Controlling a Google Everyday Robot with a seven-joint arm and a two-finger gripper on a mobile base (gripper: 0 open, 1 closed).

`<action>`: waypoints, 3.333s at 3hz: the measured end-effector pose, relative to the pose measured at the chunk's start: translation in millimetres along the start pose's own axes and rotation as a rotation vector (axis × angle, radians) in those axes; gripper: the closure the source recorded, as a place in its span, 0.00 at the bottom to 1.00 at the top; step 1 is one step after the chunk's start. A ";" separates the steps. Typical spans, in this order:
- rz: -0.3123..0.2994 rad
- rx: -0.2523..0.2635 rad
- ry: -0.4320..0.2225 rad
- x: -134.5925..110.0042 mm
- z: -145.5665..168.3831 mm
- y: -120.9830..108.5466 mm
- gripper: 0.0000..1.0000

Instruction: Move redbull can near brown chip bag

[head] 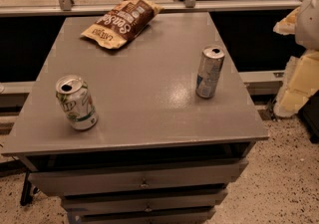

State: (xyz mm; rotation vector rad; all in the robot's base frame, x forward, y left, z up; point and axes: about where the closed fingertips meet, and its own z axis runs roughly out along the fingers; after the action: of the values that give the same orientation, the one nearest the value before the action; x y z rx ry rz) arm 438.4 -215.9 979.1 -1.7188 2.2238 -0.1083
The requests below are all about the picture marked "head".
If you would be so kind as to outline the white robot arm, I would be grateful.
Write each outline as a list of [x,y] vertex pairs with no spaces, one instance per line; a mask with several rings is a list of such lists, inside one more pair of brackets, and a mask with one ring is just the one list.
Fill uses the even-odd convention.
[[319,0],[303,0],[275,24],[273,31],[293,35],[295,42],[305,48],[300,58],[289,59],[273,108],[276,115],[291,117],[319,91]]

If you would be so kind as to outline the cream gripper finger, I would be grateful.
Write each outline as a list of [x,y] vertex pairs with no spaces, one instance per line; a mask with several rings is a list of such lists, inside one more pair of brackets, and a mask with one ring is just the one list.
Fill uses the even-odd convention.
[[300,8],[291,11],[285,18],[275,24],[273,31],[280,35],[294,35],[299,11]]
[[319,52],[307,50],[300,58],[289,59],[273,111],[277,116],[291,117],[318,91]]

